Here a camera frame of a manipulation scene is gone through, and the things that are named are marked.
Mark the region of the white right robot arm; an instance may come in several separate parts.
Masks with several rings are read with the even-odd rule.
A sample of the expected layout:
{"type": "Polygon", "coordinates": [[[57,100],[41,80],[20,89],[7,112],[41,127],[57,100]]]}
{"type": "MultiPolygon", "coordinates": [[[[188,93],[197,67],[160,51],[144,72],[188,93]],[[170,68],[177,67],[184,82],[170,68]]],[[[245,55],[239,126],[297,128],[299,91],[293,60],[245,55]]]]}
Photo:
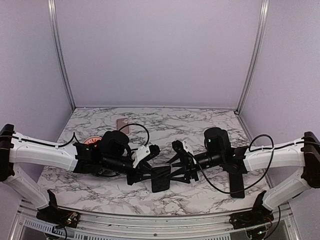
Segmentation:
{"type": "Polygon", "coordinates": [[[297,167],[290,177],[257,196],[247,219],[252,224],[258,224],[282,203],[309,189],[320,187],[320,142],[312,132],[307,131],[302,138],[287,143],[270,143],[268,146],[254,147],[250,144],[233,148],[227,131],[212,127],[204,132],[206,152],[194,155],[192,148],[179,140],[172,143],[172,148],[176,152],[175,158],[180,161],[185,182],[197,180],[198,172],[220,166],[229,174],[229,190],[216,186],[214,189],[233,198],[243,198],[246,190],[259,183],[256,180],[245,187],[243,174],[260,169],[268,172],[272,168],[297,167]]]}

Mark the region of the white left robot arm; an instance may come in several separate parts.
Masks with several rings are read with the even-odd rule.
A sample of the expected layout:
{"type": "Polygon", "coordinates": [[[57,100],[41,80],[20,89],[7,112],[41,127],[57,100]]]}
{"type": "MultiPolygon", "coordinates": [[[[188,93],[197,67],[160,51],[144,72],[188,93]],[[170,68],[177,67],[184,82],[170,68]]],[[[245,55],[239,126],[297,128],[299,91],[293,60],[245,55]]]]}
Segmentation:
{"type": "Polygon", "coordinates": [[[77,174],[107,176],[107,172],[124,173],[137,178],[153,176],[148,161],[160,153],[157,145],[143,145],[136,150],[119,130],[107,131],[101,140],[91,144],[69,141],[64,144],[41,142],[16,132],[12,124],[0,131],[0,180],[29,200],[53,223],[63,219],[56,198],[44,190],[20,167],[20,163],[64,169],[77,174]]]}

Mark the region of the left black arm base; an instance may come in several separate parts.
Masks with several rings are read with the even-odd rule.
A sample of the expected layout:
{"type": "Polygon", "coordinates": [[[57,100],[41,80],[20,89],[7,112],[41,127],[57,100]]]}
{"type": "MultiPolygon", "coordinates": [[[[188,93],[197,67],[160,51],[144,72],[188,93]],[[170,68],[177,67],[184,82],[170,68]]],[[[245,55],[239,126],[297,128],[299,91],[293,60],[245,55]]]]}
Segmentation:
{"type": "Polygon", "coordinates": [[[36,218],[63,227],[76,228],[78,226],[80,214],[77,211],[66,210],[58,207],[55,194],[48,190],[48,206],[38,209],[36,218]]]}

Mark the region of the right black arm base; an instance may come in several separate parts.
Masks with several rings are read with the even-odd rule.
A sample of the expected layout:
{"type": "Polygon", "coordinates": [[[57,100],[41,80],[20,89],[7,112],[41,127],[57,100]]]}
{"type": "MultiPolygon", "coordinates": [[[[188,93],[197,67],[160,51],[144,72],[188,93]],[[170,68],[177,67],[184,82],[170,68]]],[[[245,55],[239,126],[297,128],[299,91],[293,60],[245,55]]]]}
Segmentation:
{"type": "Polygon", "coordinates": [[[229,223],[233,226],[234,230],[253,227],[274,220],[272,211],[263,206],[263,197],[266,192],[264,190],[257,196],[251,210],[230,215],[229,223]]]}

